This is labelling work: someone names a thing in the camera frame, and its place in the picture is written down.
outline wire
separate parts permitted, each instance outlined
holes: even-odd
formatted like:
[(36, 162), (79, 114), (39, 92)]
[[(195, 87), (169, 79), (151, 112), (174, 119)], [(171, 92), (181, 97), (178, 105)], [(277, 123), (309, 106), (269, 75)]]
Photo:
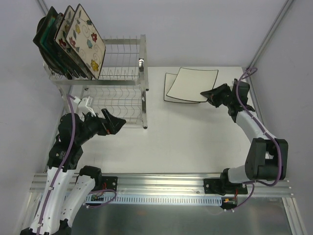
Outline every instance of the wire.
[(249, 183), (249, 185), (252, 185), (252, 190), (251, 190), (250, 195), (249, 195), (242, 203), (240, 203), (238, 206), (236, 206), (235, 210), (236, 210), (238, 207), (241, 207), (243, 204), (245, 204), (245, 203), (247, 202), (247, 200), (249, 200), (249, 199), (252, 197), (252, 195), (253, 195), (253, 193), (254, 193), (254, 184), (253, 184), (253, 183)]
[(240, 96), (239, 96), (239, 84), (243, 79), (246, 79), (248, 77), (250, 77), (251, 75), (253, 75), (258, 69), (257, 68), (249, 68), (247, 69), (243, 75), (241, 75), (241, 77), (238, 80), (237, 86), (236, 86), (236, 97), (238, 99), (238, 102), (240, 103), (240, 105), (243, 107), (243, 109), (248, 113), (248, 115), (256, 122), (256, 124), (259, 126), (259, 128), (262, 130), (262, 132), (264, 133), (264, 135), (266, 137), (268, 137), (276, 146), (277, 149), (277, 155), (278, 155), (278, 174), (277, 177), (275, 179), (275, 181), (272, 184), (268, 184), (266, 182), (260, 181), (260, 180), (255, 180), (255, 181), (247, 181), (244, 182), (244, 184), (249, 184), (249, 183), (254, 183), (254, 182), (258, 182), (262, 185), (266, 185), (269, 187), (275, 186), (279, 179), (280, 176), (282, 174), (282, 154), (281, 154), (281, 150), (279, 147), (279, 144), (277, 143), (277, 141), (266, 131), (266, 129), (263, 127), (263, 125), (259, 122), (259, 120), (248, 110), (248, 108), (242, 103), (242, 101), (240, 100)]
[(238, 196), (238, 189), (236, 189), (236, 194), (232, 199), (236, 199), (236, 201), (237, 201), (237, 196)]
[(113, 192), (113, 193), (114, 193), (114, 197), (111, 198), (109, 201), (102, 203), (102, 204), (99, 205), (99, 206), (90, 206), (90, 205), (87, 205), (87, 206), (86, 206), (87, 208), (95, 209), (95, 208), (100, 208), (100, 207), (106, 206), (106, 205), (109, 204), (110, 202), (114, 201), (114, 200), (116, 199), (116, 197), (117, 197), (117, 193), (116, 193), (113, 189), (103, 189), (103, 190), (98, 190), (98, 191), (92, 191), (92, 192), (90, 192), (89, 194), (95, 194), (95, 193), (100, 193), (100, 192)]
[[(106, 187), (107, 187), (107, 183), (104, 182), (102, 184), (102, 189), (106, 189)], [(102, 195), (103, 195), (103, 192), (96, 194), (96, 197), (101, 197)]]
[(40, 217), (39, 217), (39, 227), (37, 228), (37, 232), (36, 232), (36, 235), (39, 235), (40, 234), (40, 228), (41, 228), (41, 224), (43, 222), (43, 219), (44, 219), (44, 213), (45, 213), (45, 208), (47, 206), (47, 203), (48, 203), (48, 200), (49, 200), (49, 197), (50, 197), (50, 194), (51, 194), (51, 190), (53, 189), (53, 186), (54, 186), (54, 183), (58, 177), (58, 174), (60, 173), (64, 163), (66, 162), (68, 156), (69, 156), (69, 153), (70, 153), (70, 150), (72, 149), (72, 146), (73, 146), (73, 143), (74, 143), (74, 137), (75, 137), (75, 113), (74, 113), (74, 108), (73, 108), (73, 105), (70, 101), (70, 98), (73, 98), (71, 95), (67, 95), (67, 101), (68, 101), (68, 105), (69, 105), (69, 108), (70, 108), (70, 113), (71, 113), (71, 116), (72, 116), (72, 135), (71, 135), (71, 138), (70, 138), (70, 142), (69, 142), (69, 145), (68, 145), (68, 148), (67, 148), (67, 152), (61, 162), (61, 164), (59, 165), (52, 181), (51, 181), (51, 184), (50, 184), (50, 190), (48, 190), (47, 192), (47, 195), (45, 197), (45, 200), (44, 200), (44, 204), (43, 204), (43, 208), (41, 210), (41, 213), (40, 213)]

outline square plate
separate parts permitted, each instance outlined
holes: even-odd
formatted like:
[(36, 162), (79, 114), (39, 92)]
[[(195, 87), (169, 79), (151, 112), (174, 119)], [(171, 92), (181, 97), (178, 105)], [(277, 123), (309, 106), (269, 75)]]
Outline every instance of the square plate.
[(180, 68), (166, 96), (193, 102), (206, 102), (200, 93), (214, 87), (218, 70), (192, 70)]
[(81, 60), (81, 58), (73, 51), (73, 49), (67, 44), (65, 40), (66, 31), (69, 29), (70, 22), (74, 16), (74, 9), (71, 6), (68, 6), (64, 17), (62, 19), (61, 25), (58, 28), (56, 34), (54, 35), (54, 41), (57, 45), (58, 49), (66, 53), (69, 56), (67, 60), (70, 60), (72, 64), (74, 63), (74, 70), (79, 73), (82, 77), (87, 77), (88, 79), (92, 79), (92, 74), (87, 69), (85, 63)]
[(63, 14), (59, 13), (58, 16), (56, 17), (54, 23), (50, 27), (50, 30), (48, 32), (48, 36), (46, 39), (46, 45), (48, 46), (49, 51), (53, 51), (53, 53), (57, 56), (58, 62), (62, 64), (68, 71), (67, 78), (72, 79), (72, 76), (74, 75), (75, 77), (79, 77), (78, 73), (75, 72), (77, 69), (75, 67), (75, 64), (72, 63), (71, 59), (68, 57), (66, 53), (64, 53), (63, 50), (61, 50), (54, 42), (54, 36), (60, 27), (61, 22), (63, 21)]
[(81, 4), (76, 8), (65, 39), (86, 64), (92, 76), (98, 79), (106, 46)]
[(38, 26), (37, 26), (37, 33), (33, 39), (33, 42), (39, 48), (39, 51), (43, 59), (46, 61), (49, 67), (52, 70), (54, 70), (56, 73), (65, 75), (66, 73), (68, 73), (67, 69), (61, 63), (59, 63), (57, 54), (49, 50), (48, 45), (46, 43), (50, 28), (52, 27), (57, 16), (58, 16), (58, 13), (53, 7), (51, 7), (48, 11), (47, 16), (43, 17), (39, 21)]
[(192, 101), (184, 101), (180, 99), (174, 99), (171, 97), (166, 96), (169, 92), (170, 88), (172, 87), (177, 74), (166, 73), (165, 74), (165, 81), (164, 81), (164, 101), (173, 102), (173, 103), (183, 103), (183, 104), (199, 104), (199, 102), (192, 102)]

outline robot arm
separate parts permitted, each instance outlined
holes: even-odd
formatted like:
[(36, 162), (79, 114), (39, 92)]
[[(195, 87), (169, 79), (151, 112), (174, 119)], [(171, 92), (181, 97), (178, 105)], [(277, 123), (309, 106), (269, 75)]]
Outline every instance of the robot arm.
[[(238, 94), (240, 94), (240, 100), (250, 111), (251, 115), (243, 109), (237, 100), (237, 86), (239, 86)], [(249, 88), (248, 83), (238, 83), (235, 79), (232, 90), (227, 84), (223, 84), (215, 89), (201, 93), (216, 108), (222, 104), (226, 106), (228, 114), (242, 128), (251, 142), (245, 164), (237, 168), (225, 169), (221, 174), (217, 192), (224, 193), (241, 188), (242, 183), (248, 181), (275, 180), (279, 173), (279, 164), (277, 149), (272, 139), (278, 143), (281, 152), (280, 180), (283, 180), (286, 176), (288, 143), (285, 140), (277, 139), (271, 134), (257, 118), (255, 110), (247, 105)]]
[[(104, 118), (99, 118), (89, 109), (89, 98), (83, 99), (83, 111), (88, 113), (84, 115), (82, 121), (77, 114), (74, 114), (73, 123), (72, 114), (66, 114), (61, 117), (58, 127), (59, 134), (56, 142), (49, 152), (47, 182), (45, 191), (30, 228), (21, 232), (22, 235), (50, 234), (50, 235), (68, 235), (75, 215), (81, 207), (86, 196), (92, 190), (98, 190), (99, 180), (101, 181), (101, 169), (86, 166), (80, 171), (74, 190), (64, 202), (68, 184), (74, 175), (78, 161), (83, 154), (81, 145), (87, 140), (98, 134), (100, 136), (116, 134), (126, 123), (125, 120), (112, 116), (108, 110), (102, 109)], [(69, 143), (71, 141), (72, 124), (75, 125), (75, 136), (72, 148), (62, 165), (62, 170), (55, 175), (61, 162), (65, 158)]]

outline black mounting bracket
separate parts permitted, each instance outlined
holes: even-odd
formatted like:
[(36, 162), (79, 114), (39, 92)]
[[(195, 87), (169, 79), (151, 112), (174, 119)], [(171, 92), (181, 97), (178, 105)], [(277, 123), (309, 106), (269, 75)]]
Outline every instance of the black mounting bracket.
[(205, 194), (248, 194), (248, 190), (244, 184), (234, 184), (228, 180), (228, 168), (225, 169), (220, 178), (211, 178), (203, 180)]
[(102, 176), (102, 185), (104, 185), (104, 189), (112, 189), (116, 191), (117, 180), (118, 177), (116, 176)]

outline wire dish rack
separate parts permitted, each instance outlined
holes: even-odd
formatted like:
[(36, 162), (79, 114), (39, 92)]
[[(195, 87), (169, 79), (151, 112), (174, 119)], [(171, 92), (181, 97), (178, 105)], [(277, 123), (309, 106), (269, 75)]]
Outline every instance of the wire dish rack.
[(146, 91), (149, 90), (146, 36), (140, 39), (103, 39), (106, 53), (99, 79), (66, 77), (52, 72), (44, 63), (49, 79), (57, 86), (69, 112), (64, 86), (82, 86), (81, 97), (94, 98), (92, 108), (102, 117), (101, 109), (106, 108), (112, 115), (123, 118), (129, 124), (142, 124), (148, 128)]

